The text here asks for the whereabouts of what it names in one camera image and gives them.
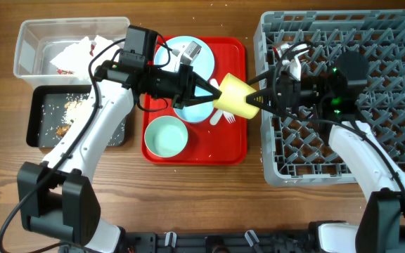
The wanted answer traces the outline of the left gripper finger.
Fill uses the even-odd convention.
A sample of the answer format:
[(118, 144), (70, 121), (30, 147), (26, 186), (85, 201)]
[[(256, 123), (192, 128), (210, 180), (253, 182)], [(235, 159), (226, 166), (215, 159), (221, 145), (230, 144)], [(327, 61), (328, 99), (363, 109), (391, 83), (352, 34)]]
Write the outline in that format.
[(191, 73), (191, 89), (193, 94), (201, 94), (212, 97), (221, 96), (221, 91), (218, 88), (211, 85), (196, 72)]
[(196, 96), (196, 95), (190, 95), (188, 98), (185, 98), (183, 101), (183, 106), (193, 106), (193, 105), (198, 105), (202, 103), (208, 103), (212, 102), (216, 99), (219, 99), (221, 96), (221, 93), (216, 93), (213, 94), (211, 93), (208, 96)]

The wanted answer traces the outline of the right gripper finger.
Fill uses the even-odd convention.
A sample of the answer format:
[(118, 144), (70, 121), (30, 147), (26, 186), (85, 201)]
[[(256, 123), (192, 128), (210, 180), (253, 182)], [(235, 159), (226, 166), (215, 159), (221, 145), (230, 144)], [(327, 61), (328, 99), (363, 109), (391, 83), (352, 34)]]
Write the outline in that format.
[(276, 79), (274, 77), (274, 74), (275, 74), (275, 70), (267, 70), (266, 72), (263, 72), (263, 73), (257, 75), (256, 77), (253, 77), (252, 79), (248, 80), (247, 84), (251, 86), (251, 85), (253, 85), (255, 83), (258, 83), (258, 82), (260, 82), (262, 80), (266, 80), (266, 82), (268, 84), (273, 84), (273, 82)]
[(274, 95), (271, 89), (262, 89), (245, 97), (247, 104), (255, 106), (267, 112), (274, 112)]

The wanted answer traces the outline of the yellow plastic cup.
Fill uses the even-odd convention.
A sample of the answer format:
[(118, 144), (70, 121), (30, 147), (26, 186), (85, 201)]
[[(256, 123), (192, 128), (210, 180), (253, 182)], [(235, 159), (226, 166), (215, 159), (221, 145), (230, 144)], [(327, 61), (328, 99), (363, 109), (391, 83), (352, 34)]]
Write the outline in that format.
[(252, 119), (258, 112), (259, 108), (246, 102), (246, 97), (257, 90), (246, 84), (244, 81), (228, 73), (219, 85), (221, 95), (213, 101), (216, 109), (230, 112), (233, 115)]

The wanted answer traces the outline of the green bowl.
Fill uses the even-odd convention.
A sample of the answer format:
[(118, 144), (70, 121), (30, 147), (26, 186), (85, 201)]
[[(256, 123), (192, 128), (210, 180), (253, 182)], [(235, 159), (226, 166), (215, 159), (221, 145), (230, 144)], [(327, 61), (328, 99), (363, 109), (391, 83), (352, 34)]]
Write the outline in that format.
[(154, 119), (143, 135), (147, 149), (161, 158), (170, 158), (181, 153), (188, 142), (186, 125), (173, 116)]

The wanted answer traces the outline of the white napkin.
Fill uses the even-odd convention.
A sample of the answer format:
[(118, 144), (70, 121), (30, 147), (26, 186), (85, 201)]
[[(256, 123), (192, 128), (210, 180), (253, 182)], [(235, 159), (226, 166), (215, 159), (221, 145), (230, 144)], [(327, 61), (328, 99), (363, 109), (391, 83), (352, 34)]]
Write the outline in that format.
[(112, 43), (112, 40), (99, 35), (93, 41), (85, 37), (67, 46), (50, 63), (56, 67), (58, 74), (73, 74), (79, 79), (89, 79), (89, 63)]

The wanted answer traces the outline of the rice and food leftovers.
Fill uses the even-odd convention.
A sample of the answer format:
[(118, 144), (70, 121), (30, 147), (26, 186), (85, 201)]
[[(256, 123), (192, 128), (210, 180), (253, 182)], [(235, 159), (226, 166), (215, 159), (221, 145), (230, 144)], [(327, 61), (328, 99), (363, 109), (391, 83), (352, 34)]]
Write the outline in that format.
[(89, 93), (46, 94), (41, 105), (41, 119), (37, 134), (40, 148), (53, 148), (64, 137), (72, 123), (82, 112)]

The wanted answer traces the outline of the red snack wrapper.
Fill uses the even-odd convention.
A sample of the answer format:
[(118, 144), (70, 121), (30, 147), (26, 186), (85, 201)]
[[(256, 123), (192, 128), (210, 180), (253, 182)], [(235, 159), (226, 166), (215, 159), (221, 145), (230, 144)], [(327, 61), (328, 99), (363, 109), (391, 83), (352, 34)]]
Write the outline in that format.
[(87, 74), (89, 62), (93, 59), (93, 56), (93, 44), (72, 44), (67, 46), (50, 63), (58, 70), (84, 76)]

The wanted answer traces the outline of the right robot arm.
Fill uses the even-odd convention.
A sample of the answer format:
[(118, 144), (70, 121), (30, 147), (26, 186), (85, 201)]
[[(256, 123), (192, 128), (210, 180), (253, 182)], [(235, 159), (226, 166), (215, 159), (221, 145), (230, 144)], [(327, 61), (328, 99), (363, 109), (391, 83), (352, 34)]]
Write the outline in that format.
[(302, 77), (282, 71), (299, 64), (305, 51), (278, 49), (274, 69), (254, 79), (268, 88), (247, 96), (250, 105), (279, 117), (297, 119), (299, 106), (311, 106), (313, 124), (354, 175), (367, 201), (358, 226), (344, 221), (316, 221), (309, 225), (307, 247), (317, 252), (405, 252), (405, 173), (375, 138), (356, 106), (366, 88), (369, 64), (356, 51), (346, 51), (328, 74)]

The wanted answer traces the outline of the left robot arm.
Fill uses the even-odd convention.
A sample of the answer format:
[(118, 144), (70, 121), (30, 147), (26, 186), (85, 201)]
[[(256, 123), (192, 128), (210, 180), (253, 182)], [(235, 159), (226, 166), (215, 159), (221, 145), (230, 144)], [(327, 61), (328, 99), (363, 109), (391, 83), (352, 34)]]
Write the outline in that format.
[(126, 37), (117, 42), (118, 53), (103, 63), (90, 61), (89, 111), (42, 162), (26, 162), (18, 172), (20, 201), (13, 211), (20, 215), (26, 231), (55, 238), (57, 246), (85, 252), (127, 251), (125, 230), (101, 218), (91, 184), (118, 124), (143, 93), (169, 99), (174, 108), (220, 97), (219, 90), (189, 65), (181, 65), (176, 72), (155, 65), (156, 47), (165, 44), (156, 31), (131, 25)]

